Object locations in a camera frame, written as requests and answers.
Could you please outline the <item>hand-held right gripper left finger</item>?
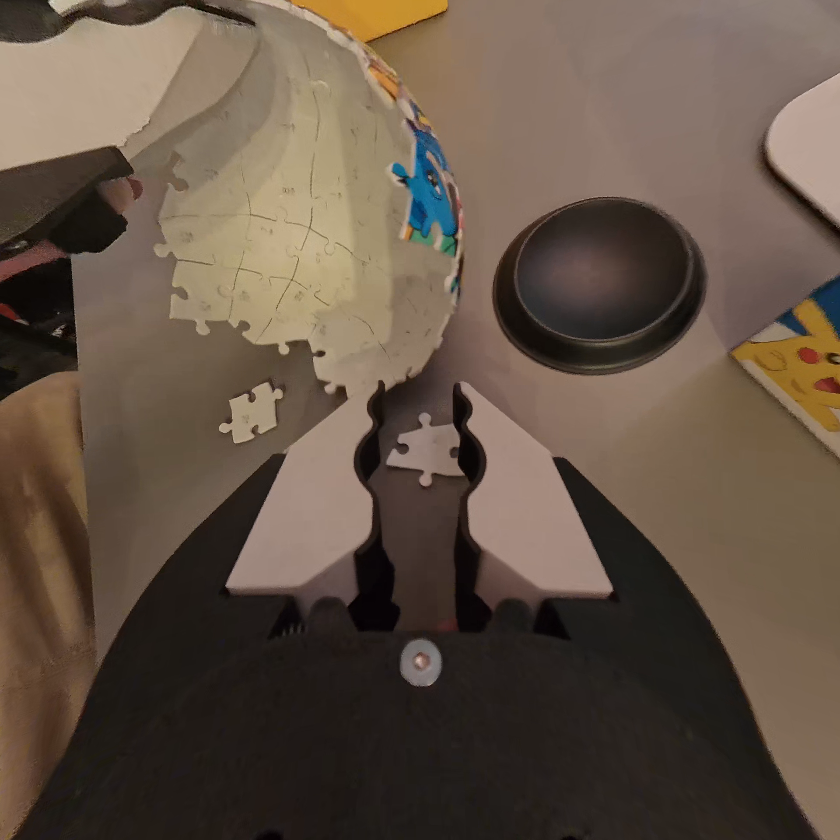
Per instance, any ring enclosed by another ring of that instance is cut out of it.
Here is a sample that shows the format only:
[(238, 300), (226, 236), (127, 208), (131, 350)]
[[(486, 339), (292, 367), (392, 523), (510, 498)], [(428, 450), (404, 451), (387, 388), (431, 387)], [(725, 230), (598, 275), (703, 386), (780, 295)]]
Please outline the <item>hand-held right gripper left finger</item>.
[(348, 398), (283, 455), (226, 590), (394, 607), (395, 572), (382, 544), (370, 479), (381, 463), (383, 381)]

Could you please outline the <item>dark cloth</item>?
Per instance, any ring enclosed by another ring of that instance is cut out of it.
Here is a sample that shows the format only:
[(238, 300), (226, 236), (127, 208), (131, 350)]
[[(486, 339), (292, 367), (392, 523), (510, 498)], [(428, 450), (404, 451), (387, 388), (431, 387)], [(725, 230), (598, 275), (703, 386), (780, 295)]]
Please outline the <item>dark cloth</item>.
[(77, 370), (69, 258), (2, 280), (1, 310), (2, 398), (48, 375)]

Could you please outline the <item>white stand base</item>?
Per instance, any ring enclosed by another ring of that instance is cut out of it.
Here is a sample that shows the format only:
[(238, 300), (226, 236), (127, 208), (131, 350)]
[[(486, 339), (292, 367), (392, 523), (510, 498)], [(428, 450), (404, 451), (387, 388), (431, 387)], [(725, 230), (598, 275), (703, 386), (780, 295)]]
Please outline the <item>white stand base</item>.
[(803, 92), (775, 116), (765, 159), (784, 184), (839, 227), (839, 76)]

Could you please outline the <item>white triangular puzzle piece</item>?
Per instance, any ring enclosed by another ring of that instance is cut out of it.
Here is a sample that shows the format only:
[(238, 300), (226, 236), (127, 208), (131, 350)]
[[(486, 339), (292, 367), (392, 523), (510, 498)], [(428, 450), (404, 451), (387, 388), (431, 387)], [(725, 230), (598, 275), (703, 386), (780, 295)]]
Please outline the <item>white triangular puzzle piece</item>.
[(385, 460), (388, 467), (418, 473), (424, 489), (433, 485), (436, 476), (459, 477), (459, 431), (455, 425), (434, 425), (428, 413), (418, 416), (419, 427), (399, 434), (395, 446)]

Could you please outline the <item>yellow plastic tray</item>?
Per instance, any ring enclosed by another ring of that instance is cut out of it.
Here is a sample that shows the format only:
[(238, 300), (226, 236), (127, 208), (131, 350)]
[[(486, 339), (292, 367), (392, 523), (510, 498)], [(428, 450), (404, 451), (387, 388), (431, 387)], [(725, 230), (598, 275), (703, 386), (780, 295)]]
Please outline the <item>yellow plastic tray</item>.
[(445, 14), (448, 1), (294, 1), (332, 25), (369, 43)]

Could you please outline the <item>person's beige trousers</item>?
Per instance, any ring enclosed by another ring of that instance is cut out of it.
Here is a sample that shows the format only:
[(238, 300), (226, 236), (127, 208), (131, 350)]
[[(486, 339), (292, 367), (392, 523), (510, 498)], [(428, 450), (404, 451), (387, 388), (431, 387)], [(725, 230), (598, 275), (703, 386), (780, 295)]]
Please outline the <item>person's beige trousers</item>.
[(67, 749), (96, 672), (76, 372), (1, 404), (1, 837)]

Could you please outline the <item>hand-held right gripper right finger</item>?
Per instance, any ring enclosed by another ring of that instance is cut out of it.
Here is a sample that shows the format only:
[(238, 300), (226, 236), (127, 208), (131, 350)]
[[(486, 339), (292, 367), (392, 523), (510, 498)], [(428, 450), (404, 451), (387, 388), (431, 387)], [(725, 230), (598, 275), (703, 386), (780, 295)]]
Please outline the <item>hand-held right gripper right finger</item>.
[(467, 587), (492, 611), (609, 598), (613, 584), (550, 451), (466, 382), (453, 404), (469, 481), (458, 526), (476, 567)]

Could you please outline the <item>blue puzzle box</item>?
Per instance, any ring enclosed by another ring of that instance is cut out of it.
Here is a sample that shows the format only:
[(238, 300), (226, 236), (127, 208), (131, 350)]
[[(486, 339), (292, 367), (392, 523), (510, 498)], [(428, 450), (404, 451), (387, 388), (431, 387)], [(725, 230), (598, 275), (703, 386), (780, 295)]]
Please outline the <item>blue puzzle box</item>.
[(816, 288), (731, 357), (839, 456), (839, 277)]

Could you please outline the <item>person's left hand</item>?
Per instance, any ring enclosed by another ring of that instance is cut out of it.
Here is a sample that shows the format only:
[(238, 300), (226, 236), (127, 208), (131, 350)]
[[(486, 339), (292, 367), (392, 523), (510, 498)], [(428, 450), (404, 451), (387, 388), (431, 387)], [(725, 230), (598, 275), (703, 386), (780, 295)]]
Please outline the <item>person's left hand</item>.
[(101, 182), (97, 186), (100, 197), (120, 215), (125, 215), (127, 210), (140, 199), (143, 191), (141, 181), (133, 176)]

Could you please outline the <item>white squarish puzzle piece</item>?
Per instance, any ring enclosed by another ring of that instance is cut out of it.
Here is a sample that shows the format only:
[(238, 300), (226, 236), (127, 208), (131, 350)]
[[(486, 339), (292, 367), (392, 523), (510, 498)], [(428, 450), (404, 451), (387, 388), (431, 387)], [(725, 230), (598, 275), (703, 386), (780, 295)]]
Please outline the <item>white squarish puzzle piece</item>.
[(248, 393), (228, 401), (230, 418), (219, 424), (218, 432), (241, 445), (270, 431), (277, 427), (277, 404), (283, 396), (283, 390), (269, 381), (255, 385)]

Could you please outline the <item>black round ball stand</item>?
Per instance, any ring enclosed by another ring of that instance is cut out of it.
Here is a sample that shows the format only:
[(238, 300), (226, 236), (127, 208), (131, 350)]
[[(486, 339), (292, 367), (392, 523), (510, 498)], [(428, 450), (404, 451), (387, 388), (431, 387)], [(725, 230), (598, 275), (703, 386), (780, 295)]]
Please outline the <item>black round ball stand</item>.
[(682, 224), (634, 199), (598, 196), (524, 228), (493, 280), (501, 330), (572, 375), (614, 375), (671, 350), (697, 320), (707, 267)]

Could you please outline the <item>partly built puzzle ball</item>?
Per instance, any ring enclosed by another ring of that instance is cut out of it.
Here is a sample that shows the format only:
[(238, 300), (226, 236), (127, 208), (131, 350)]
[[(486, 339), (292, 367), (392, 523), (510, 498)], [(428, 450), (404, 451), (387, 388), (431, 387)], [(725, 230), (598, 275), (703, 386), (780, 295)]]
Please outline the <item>partly built puzzle ball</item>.
[(463, 209), (442, 144), (373, 49), (289, 2), (251, 2), (259, 44), (174, 146), (157, 256), (169, 317), (306, 342), (327, 393), (419, 375), (459, 299)]

